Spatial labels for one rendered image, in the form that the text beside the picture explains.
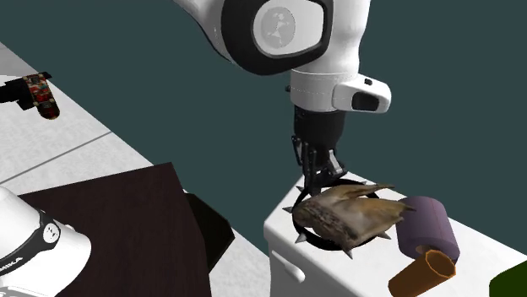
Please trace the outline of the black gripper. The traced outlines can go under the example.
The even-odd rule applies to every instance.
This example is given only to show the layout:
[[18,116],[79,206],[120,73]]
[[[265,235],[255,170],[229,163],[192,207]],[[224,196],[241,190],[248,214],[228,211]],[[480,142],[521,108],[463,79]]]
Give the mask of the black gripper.
[[322,182],[333,182],[346,174],[345,167],[337,160],[334,151],[344,131],[345,116],[344,111],[318,112],[295,107],[291,141],[296,162],[304,175],[304,189],[310,195],[320,193],[317,184],[317,150],[314,147],[323,148],[320,170]]

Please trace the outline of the brown bird figure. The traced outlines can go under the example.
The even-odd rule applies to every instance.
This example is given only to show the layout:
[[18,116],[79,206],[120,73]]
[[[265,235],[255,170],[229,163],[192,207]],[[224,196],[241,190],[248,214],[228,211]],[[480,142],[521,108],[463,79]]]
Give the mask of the brown bird figure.
[[388,240],[387,230],[404,220],[402,213],[416,210],[404,202],[370,197],[392,187],[385,183],[332,186],[286,211],[299,226],[313,229],[322,239],[351,254],[372,238]]

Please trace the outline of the white toilet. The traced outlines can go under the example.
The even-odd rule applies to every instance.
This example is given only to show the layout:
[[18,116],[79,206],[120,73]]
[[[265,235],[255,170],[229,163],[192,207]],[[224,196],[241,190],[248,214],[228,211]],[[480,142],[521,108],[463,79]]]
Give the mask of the white toilet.
[[[269,244],[270,297],[392,297],[388,281],[411,263],[399,251],[395,229],[388,239],[375,238],[353,256],[298,242],[286,208],[300,195],[297,180],[263,224]],[[452,220],[460,249],[456,274],[418,297],[489,297],[489,283],[499,273],[527,260],[520,253]]]

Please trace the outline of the purple toilet paper roll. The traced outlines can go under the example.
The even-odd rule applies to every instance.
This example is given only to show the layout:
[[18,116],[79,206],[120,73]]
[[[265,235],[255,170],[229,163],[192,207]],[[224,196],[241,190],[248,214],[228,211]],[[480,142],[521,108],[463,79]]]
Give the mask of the purple toilet paper roll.
[[456,263],[460,250],[443,204],[423,196],[409,196],[400,201],[414,211],[405,210],[401,214],[404,220],[396,224],[399,250],[412,259],[437,250]]

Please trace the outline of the orange cardboard tube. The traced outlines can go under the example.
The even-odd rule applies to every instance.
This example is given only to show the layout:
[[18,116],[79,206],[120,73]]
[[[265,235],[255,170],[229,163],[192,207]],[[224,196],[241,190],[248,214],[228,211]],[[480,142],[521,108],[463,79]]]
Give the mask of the orange cardboard tube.
[[388,281],[393,297],[417,297],[456,275],[452,259],[441,251],[429,250]]

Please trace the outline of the dark brown robot stand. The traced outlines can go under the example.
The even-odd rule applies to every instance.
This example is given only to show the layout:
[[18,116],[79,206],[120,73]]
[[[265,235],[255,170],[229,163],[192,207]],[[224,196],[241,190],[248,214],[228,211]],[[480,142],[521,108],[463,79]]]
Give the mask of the dark brown robot stand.
[[209,272],[235,236],[206,202],[183,191],[170,163],[22,195],[92,245],[57,297],[212,297]]

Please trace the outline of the dark green object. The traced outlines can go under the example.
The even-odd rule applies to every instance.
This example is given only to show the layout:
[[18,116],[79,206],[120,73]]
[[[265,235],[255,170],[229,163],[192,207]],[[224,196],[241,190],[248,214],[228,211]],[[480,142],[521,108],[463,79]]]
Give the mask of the dark green object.
[[494,277],[489,297],[527,297],[527,260]]

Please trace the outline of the red patterned toy skateboard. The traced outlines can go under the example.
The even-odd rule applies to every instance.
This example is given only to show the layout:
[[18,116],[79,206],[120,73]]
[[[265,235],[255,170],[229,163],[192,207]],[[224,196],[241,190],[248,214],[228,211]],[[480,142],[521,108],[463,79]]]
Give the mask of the red patterned toy skateboard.
[[47,72],[23,77],[24,83],[30,92],[32,105],[47,120],[55,120],[60,116],[60,109],[47,82],[51,77]]

